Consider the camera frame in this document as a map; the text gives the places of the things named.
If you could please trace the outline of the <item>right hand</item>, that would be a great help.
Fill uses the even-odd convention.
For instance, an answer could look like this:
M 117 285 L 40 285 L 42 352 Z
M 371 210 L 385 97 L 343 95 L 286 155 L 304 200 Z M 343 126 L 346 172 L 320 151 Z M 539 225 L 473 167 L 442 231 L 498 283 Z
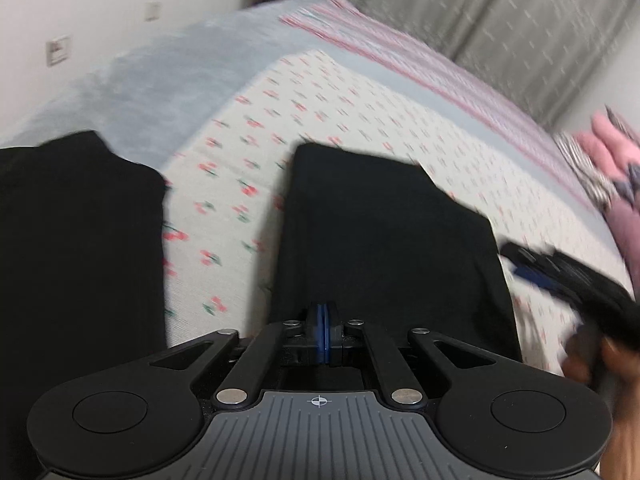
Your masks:
M 591 360 L 586 348 L 594 341 L 589 327 L 579 326 L 564 344 L 561 367 L 565 377 L 584 385 L 592 383 Z M 613 426 L 600 459 L 600 477 L 639 480 L 639 353 L 618 341 L 601 337 L 599 350 L 604 376 L 611 383 L 604 389 L 612 408 Z

